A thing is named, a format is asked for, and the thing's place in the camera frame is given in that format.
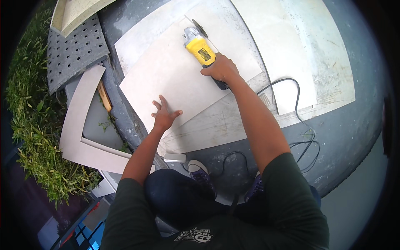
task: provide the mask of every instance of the person's left hand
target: person's left hand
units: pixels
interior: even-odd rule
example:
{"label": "person's left hand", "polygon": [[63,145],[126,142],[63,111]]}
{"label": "person's left hand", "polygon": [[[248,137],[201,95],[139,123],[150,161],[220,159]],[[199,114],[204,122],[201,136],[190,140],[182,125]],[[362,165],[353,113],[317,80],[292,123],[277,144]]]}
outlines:
{"label": "person's left hand", "polygon": [[161,105],[153,101],[154,106],[157,108],[157,113],[152,113],[151,116],[154,117],[156,120],[154,121],[153,130],[158,130],[164,133],[167,129],[172,126],[175,118],[183,114],[182,110],[177,110],[173,113],[168,112],[168,105],[167,101],[162,95],[158,96],[161,100]]}

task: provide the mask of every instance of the purple sneaker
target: purple sneaker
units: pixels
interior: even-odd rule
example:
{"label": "purple sneaker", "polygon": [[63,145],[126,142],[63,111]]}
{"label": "purple sneaker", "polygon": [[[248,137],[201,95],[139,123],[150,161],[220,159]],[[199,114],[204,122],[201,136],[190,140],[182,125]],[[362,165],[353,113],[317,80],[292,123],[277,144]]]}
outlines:
{"label": "purple sneaker", "polygon": [[256,178],[254,179],[253,185],[250,190],[244,195],[244,202],[248,202],[252,197],[259,195],[264,192],[264,186],[262,185],[261,174],[258,171]]}
{"label": "purple sneaker", "polygon": [[188,171],[193,180],[197,181],[201,185],[209,187],[213,191],[215,198],[217,197],[215,187],[211,182],[207,168],[201,162],[198,160],[189,161]]}

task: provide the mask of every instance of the angle grinder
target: angle grinder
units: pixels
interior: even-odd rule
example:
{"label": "angle grinder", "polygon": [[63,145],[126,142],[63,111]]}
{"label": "angle grinder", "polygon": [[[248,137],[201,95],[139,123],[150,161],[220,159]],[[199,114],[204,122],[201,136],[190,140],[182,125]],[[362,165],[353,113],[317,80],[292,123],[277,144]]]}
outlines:
{"label": "angle grinder", "polygon": [[[187,51],[196,57],[203,68],[208,68],[215,62],[215,53],[206,42],[205,38],[208,38],[208,36],[203,27],[200,26],[194,19],[192,19],[192,22],[194,27],[187,27],[184,30],[184,46]],[[225,82],[218,81],[214,78],[212,79],[221,90],[229,89],[229,86]]]}

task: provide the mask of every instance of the grinder handle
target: grinder handle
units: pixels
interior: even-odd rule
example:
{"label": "grinder handle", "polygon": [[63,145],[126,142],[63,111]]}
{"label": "grinder handle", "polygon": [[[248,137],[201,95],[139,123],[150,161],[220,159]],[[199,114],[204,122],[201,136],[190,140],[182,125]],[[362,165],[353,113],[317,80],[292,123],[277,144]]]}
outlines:
{"label": "grinder handle", "polygon": [[[203,65],[203,68],[208,68],[208,67],[210,67],[211,65],[212,65],[213,63],[211,63],[210,65]],[[217,84],[217,86],[220,88],[220,90],[227,90],[227,89],[229,89],[229,86],[225,83],[225,82],[222,82],[222,81],[218,81],[218,80],[215,80],[213,77],[211,77],[213,80],[214,80],[214,82]]]}

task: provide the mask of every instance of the dark green t-shirt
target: dark green t-shirt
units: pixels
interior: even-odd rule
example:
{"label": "dark green t-shirt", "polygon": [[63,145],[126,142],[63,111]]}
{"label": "dark green t-shirt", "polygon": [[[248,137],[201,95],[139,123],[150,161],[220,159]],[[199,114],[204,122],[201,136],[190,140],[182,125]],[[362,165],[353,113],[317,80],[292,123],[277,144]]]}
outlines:
{"label": "dark green t-shirt", "polygon": [[220,215],[163,238],[143,187],[133,179],[123,179],[110,207],[100,249],[328,249],[326,217],[293,155],[285,153],[270,162],[262,182],[270,224],[253,226]]}

